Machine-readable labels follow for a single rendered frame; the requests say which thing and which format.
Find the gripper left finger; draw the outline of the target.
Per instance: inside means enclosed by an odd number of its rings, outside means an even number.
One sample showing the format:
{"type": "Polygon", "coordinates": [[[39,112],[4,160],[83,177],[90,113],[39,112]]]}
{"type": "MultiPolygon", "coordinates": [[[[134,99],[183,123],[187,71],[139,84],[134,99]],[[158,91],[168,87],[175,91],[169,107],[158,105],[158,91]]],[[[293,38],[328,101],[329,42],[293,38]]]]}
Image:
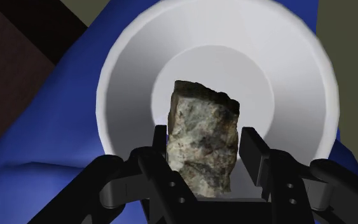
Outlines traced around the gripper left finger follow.
{"type": "Polygon", "coordinates": [[[167,128],[128,160],[102,155],[87,165],[28,224],[111,224],[125,205],[141,201],[149,224],[190,224],[196,198],[167,164],[167,128]]]}

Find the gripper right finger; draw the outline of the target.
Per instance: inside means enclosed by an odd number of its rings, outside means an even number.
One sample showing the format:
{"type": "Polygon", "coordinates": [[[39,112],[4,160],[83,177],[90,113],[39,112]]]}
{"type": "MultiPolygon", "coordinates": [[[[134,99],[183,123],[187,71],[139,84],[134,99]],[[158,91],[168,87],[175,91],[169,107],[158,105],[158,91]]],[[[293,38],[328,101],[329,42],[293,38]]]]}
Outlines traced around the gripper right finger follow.
{"type": "Polygon", "coordinates": [[[273,224],[358,224],[358,176],[338,163],[322,158],[303,165],[269,148],[252,127],[242,129],[239,155],[272,204],[273,224]]]}

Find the grey rough rock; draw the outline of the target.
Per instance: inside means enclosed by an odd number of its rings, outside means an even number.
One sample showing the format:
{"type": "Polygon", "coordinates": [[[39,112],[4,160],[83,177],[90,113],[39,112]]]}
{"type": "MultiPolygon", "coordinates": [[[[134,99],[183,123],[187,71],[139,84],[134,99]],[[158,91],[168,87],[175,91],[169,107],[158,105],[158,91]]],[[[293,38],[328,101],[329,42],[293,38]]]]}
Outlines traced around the grey rough rock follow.
{"type": "Polygon", "coordinates": [[[224,92],[177,80],[168,116],[167,162],[191,191],[218,197],[231,191],[237,162],[240,104],[224,92]]]}

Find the white round bowl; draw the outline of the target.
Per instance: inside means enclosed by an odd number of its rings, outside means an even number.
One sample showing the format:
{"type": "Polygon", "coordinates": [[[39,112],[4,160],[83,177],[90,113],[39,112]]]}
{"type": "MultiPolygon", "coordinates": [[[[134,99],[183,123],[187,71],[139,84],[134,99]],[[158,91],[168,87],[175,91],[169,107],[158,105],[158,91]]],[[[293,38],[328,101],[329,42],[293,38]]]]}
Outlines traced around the white round bowl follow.
{"type": "MultiPolygon", "coordinates": [[[[240,104],[238,145],[252,127],[298,162],[327,158],[340,116],[331,62],[315,34],[274,0],[162,0],[124,28],[100,72],[96,96],[105,154],[127,159],[167,125],[177,80],[240,104]]],[[[258,198],[240,155],[228,198],[258,198]]]]}

